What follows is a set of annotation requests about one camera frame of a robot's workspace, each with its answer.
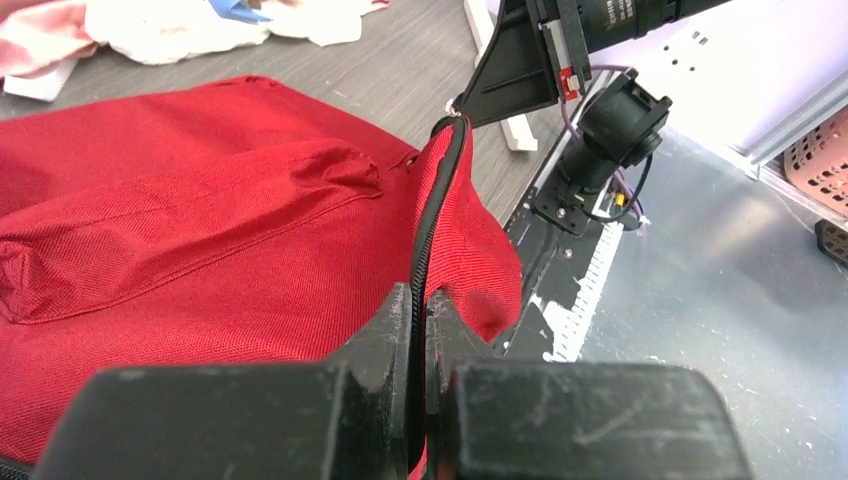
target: zipper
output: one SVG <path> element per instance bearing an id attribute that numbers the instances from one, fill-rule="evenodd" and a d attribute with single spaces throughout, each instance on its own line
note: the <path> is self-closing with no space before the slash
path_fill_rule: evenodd
<path id="1" fill-rule="evenodd" d="M 0 457 L 0 480 L 29 480 L 32 469 L 22 463 Z"/>
<path id="2" fill-rule="evenodd" d="M 424 293 L 427 289 L 427 271 L 430 264 L 430 251 L 433 247 L 433 237 L 436 234 L 436 224 L 439 212 L 445 202 L 448 189 L 453 183 L 459 158 L 465 149 L 465 137 L 468 132 L 468 121 L 462 117 L 446 117 L 437 126 L 453 126 L 453 136 L 445 151 L 445 156 L 439 161 L 436 181 L 430 190 L 427 203 L 421 213 L 418 232 L 415 236 L 415 247 L 412 255 L 412 272 L 410 274 L 410 290 L 412 291 L 412 322 L 410 328 L 409 371 L 407 372 L 406 427 L 409 455 L 409 471 L 418 464 L 418 459 L 424 451 L 426 435 L 424 419 L 424 351 L 426 322 L 425 305 L 427 299 Z"/>

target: wire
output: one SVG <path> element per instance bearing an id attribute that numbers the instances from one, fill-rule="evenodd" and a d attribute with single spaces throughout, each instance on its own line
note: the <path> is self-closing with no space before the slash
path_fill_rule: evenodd
<path id="1" fill-rule="evenodd" d="M 642 188 L 645 187 L 645 181 L 648 180 L 648 173 L 651 171 L 651 164 L 654 163 L 654 154 L 648 154 L 645 157 L 645 168 L 642 169 L 642 176 L 639 178 L 639 183 L 636 184 L 636 190 L 633 196 L 627 201 L 627 205 L 622 207 L 621 211 L 612 217 L 599 217 L 593 213 L 587 213 L 586 216 L 600 223 L 614 223 L 624 218 L 633 206 L 639 201 L 639 195 L 642 193 Z"/>
<path id="2" fill-rule="evenodd" d="M 624 74 L 624 73 L 629 72 L 630 70 L 633 70 L 633 67 L 628 67 L 626 65 L 603 65 L 602 64 L 602 65 L 592 65 L 591 68 L 592 68 L 592 70 L 596 70 L 596 71 L 621 73 L 621 74 Z M 612 82 L 613 78 L 615 78 L 615 77 L 613 76 L 613 77 L 610 77 L 609 79 L 607 79 L 606 83 L 609 84 L 610 82 Z M 562 100 L 560 100 L 560 102 L 559 102 L 560 112 L 562 113 L 562 120 L 563 120 L 563 122 L 565 122 L 565 128 L 568 129 L 568 132 L 571 134 L 571 138 L 577 139 L 577 138 L 581 138 L 583 136 L 580 133 L 580 131 L 577 130 L 576 117 L 577 117 L 577 113 L 580 111 L 580 108 L 583 106 L 583 104 L 584 104 L 584 102 L 586 101 L 587 98 L 588 98 L 588 96 L 584 97 L 583 100 L 581 100 L 580 105 L 578 105 L 578 107 L 574 111 L 573 116 L 571 116 L 571 117 L 568 115 L 568 109 L 566 107 L 565 102 L 563 102 Z M 627 181 L 624 179 L 624 173 L 621 171 L 621 169 L 618 169 L 613 174 L 613 177 L 615 178 L 615 181 L 616 181 L 616 183 L 618 183 L 621 190 L 628 197 L 627 205 L 625 207 L 623 207 L 623 210 L 622 210 L 621 213 L 616 215 L 616 218 L 624 218 L 624 215 L 627 215 L 627 213 L 629 213 L 630 210 L 632 209 L 636 213 L 636 217 L 639 218 L 639 219 L 642 219 L 645 216 L 645 210 L 642 207 L 642 202 L 639 201 L 638 194 L 634 193 L 630 189 L 630 186 L 627 184 Z M 598 218 L 608 218 L 608 217 L 597 217 L 597 218 L 593 218 L 593 219 L 597 220 Z"/>
<path id="3" fill-rule="evenodd" d="M 629 198 L 633 198 L 633 190 L 630 189 L 630 185 L 627 184 L 627 181 L 624 179 L 624 172 L 622 169 L 616 170 L 612 177 L 615 179 L 615 182 L 618 184 L 618 188 L 624 193 L 624 196 Z M 642 218 L 645 216 L 645 209 L 642 207 L 642 201 L 636 199 L 636 205 L 633 205 L 633 211 L 636 212 L 636 218 Z"/>

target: gray table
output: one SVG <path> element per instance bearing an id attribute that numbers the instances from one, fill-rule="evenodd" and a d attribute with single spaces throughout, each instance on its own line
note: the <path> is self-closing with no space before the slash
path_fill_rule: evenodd
<path id="1" fill-rule="evenodd" d="M 461 0 L 395 0 L 364 17 L 358 42 L 320 48 L 271 38 L 257 47 L 175 65 L 146 67 L 111 50 L 82 61 L 52 104 L 6 96 L 0 119 L 107 98 L 178 90 L 221 78 L 259 74 L 368 120 L 423 147 L 447 100 L 464 88 L 477 53 Z M 504 222 L 562 128 L 549 109 L 530 115 L 539 151 L 512 153 L 497 125 L 474 134 L 474 182 Z"/>

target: pink fabric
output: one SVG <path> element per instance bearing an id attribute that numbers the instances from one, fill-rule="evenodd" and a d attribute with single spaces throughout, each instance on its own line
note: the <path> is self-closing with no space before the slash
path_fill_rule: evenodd
<path id="1" fill-rule="evenodd" d="M 371 0 L 371 8 L 368 10 L 368 13 L 388 8 L 391 3 L 391 0 Z"/>
<path id="2" fill-rule="evenodd" d="M 83 30 L 86 0 L 35 3 L 13 0 L 12 5 L 25 8 L 0 23 L 0 77 L 34 74 L 66 58 L 89 56 L 97 48 Z"/>
<path id="3" fill-rule="evenodd" d="M 22 8 L 31 7 L 33 5 L 41 5 L 51 0 L 0 0 L 0 22 L 6 20 L 12 12 L 16 12 Z"/>

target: red bag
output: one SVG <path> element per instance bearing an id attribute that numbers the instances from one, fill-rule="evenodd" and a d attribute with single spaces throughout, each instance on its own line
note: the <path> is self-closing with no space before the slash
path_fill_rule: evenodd
<path id="1" fill-rule="evenodd" d="M 425 298 L 487 341 L 518 318 L 464 120 L 418 153 L 244 77 L 0 128 L 2 457 L 35 463 L 102 368 L 322 359 L 410 281 L 420 228 Z"/>

